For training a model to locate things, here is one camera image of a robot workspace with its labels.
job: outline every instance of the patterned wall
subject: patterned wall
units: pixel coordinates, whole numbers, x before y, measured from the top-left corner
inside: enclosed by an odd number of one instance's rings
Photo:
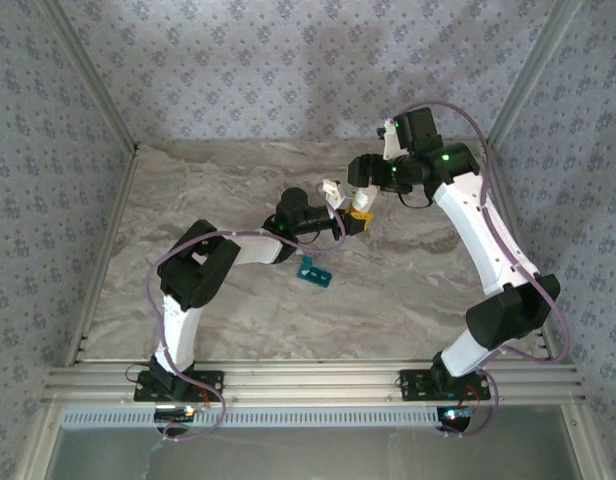
[[[552,2],[73,0],[137,140],[373,135],[425,98],[487,128]],[[445,135],[470,134],[440,110]]]
[[[501,153],[616,472],[616,0],[578,12]]]
[[[0,0],[0,479],[64,361],[127,156],[32,0]]]

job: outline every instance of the marble table surface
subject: marble table surface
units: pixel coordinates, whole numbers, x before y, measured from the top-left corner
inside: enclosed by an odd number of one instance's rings
[[[298,186],[320,201],[322,178],[345,181],[346,166],[379,141],[193,142],[142,146],[82,360],[148,358],[157,344],[143,281],[151,262],[196,220],[253,229]],[[408,201],[425,201],[416,191]],[[314,256],[333,273],[327,289],[296,276],[298,255],[279,265],[233,268],[205,308],[196,358],[431,358],[464,329],[481,301],[477,271],[436,206],[409,210],[380,194],[369,231]],[[332,244],[322,234],[315,246]],[[160,298],[158,278],[153,292]],[[530,350],[530,342],[523,344]]]

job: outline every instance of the yellow object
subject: yellow object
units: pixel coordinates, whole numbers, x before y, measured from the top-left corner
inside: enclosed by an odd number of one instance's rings
[[[346,209],[346,213],[349,213],[355,220],[364,220],[364,230],[367,230],[372,223],[373,214],[368,212],[357,212],[351,207]]]

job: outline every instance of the metal frame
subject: metal frame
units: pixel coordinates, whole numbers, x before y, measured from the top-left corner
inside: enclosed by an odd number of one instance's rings
[[[154,405],[133,401],[134,385],[124,377],[126,363],[82,364],[54,369],[37,413],[16,478],[43,478],[66,413],[75,408],[112,413],[150,412]],[[401,369],[429,368],[430,362],[398,360],[230,361],[206,362],[199,369],[226,372],[224,395],[232,412],[261,408],[386,408],[413,409],[401,400],[395,385]],[[133,366],[129,374],[136,374]],[[576,367],[551,367],[519,360],[496,360],[489,366],[501,395],[501,405],[561,405],[582,478],[611,479],[596,435]],[[493,400],[484,402],[492,404]],[[417,407],[454,402],[417,402]]]
[[[110,126],[119,143],[128,153],[133,152],[135,142],[132,139],[132,134],[63,7],[58,0],[36,0],[36,2],[44,17],[46,17],[51,30],[55,32],[57,40],[66,50],[66,54],[88,89],[95,105],[99,108],[102,117]]]
[[[497,118],[488,132],[488,143],[499,148],[512,128],[521,108],[535,88],[552,54],[555,52],[582,0],[556,0],[550,9],[546,23],[535,41],[512,90],[499,109]]]

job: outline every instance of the black mounting plate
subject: black mounting plate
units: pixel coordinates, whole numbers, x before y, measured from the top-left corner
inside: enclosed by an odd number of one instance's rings
[[[395,384],[401,389],[404,402],[423,402],[432,400],[477,400],[471,388],[479,395],[479,400],[490,400],[488,380],[483,375],[472,375],[460,393],[440,392],[436,387],[430,370],[400,370]]]
[[[186,372],[186,375],[205,383],[223,393],[224,389],[224,372],[219,370],[192,370]],[[208,400],[219,402],[215,394],[208,391]],[[137,377],[137,386],[135,387],[135,402],[182,402],[182,403],[204,403],[204,392],[193,385],[190,386],[181,398],[174,400],[171,392],[154,376],[150,370],[139,372]]]

